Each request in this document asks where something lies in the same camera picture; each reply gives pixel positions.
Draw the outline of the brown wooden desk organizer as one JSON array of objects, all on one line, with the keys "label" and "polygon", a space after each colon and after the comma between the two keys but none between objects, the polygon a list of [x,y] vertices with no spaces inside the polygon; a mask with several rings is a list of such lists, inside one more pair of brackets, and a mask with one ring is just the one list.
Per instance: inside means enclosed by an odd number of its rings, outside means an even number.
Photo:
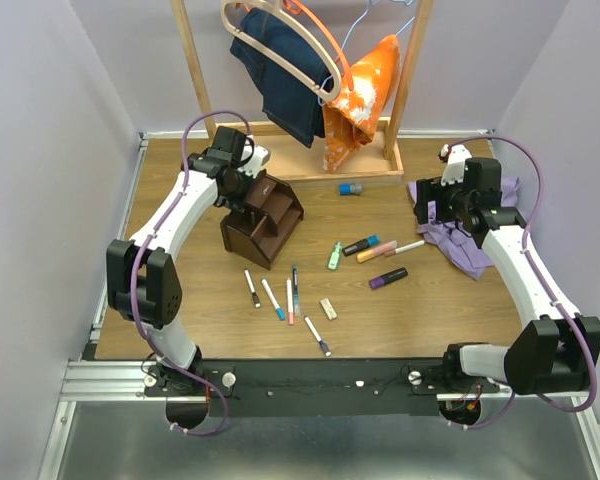
[{"label": "brown wooden desk organizer", "polygon": [[304,219],[304,209],[292,187],[266,171],[258,174],[241,211],[220,223],[226,251],[270,270]]}]

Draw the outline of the black highlighter purple cap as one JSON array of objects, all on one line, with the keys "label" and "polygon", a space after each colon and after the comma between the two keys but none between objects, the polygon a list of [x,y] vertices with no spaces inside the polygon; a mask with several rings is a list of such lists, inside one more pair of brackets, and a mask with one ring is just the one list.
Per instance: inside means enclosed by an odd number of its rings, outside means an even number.
[{"label": "black highlighter purple cap", "polygon": [[372,290],[377,290],[398,280],[406,278],[407,276],[407,269],[401,267],[371,279],[369,281],[369,286]]}]

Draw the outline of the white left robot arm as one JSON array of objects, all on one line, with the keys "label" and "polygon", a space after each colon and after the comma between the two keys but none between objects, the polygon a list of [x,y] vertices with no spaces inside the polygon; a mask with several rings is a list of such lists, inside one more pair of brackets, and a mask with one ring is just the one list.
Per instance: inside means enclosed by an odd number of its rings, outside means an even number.
[{"label": "white left robot arm", "polygon": [[130,239],[113,240],[107,247],[108,306],[133,322],[160,361],[170,366],[167,382],[181,395],[200,387],[202,372],[195,365],[201,355],[179,317],[183,291],[175,260],[207,209],[243,207],[269,157],[253,135],[218,128],[210,147],[187,155],[150,220]]}]

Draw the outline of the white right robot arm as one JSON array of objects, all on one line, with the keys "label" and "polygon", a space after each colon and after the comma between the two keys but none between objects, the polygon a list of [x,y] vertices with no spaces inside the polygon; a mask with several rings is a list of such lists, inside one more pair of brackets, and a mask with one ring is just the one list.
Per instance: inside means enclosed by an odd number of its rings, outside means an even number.
[{"label": "white right robot arm", "polygon": [[443,149],[441,159],[441,176],[416,183],[416,219],[461,225],[498,270],[522,325],[509,347],[449,346],[439,370],[442,384],[460,392],[476,377],[489,377],[518,395],[593,394],[600,320],[581,314],[561,293],[537,256],[524,218],[503,206],[500,163],[474,157],[462,145]]}]

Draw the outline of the pink highlighter orange cap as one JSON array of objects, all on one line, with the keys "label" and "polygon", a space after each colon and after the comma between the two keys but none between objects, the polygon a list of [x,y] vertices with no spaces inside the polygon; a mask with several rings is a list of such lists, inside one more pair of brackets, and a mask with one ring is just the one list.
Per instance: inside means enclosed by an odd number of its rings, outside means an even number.
[{"label": "pink highlighter orange cap", "polygon": [[364,263],[379,256],[385,255],[390,251],[394,251],[397,248],[397,241],[393,240],[386,242],[381,245],[377,245],[373,248],[364,250],[356,255],[356,261],[358,263]]}]

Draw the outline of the black highlighter blue cap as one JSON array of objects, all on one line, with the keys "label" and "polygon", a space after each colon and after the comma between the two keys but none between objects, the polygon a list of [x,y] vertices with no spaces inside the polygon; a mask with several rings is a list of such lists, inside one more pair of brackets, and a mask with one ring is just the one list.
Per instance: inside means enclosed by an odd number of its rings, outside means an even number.
[{"label": "black highlighter blue cap", "polygon": [[380,238],[378,235],[371,235],[369,237],[358,240],[350,245],[347,245],[342,248],[342,254],[345,257],[357,254],[359,252],[370,249],[380,242]]}]

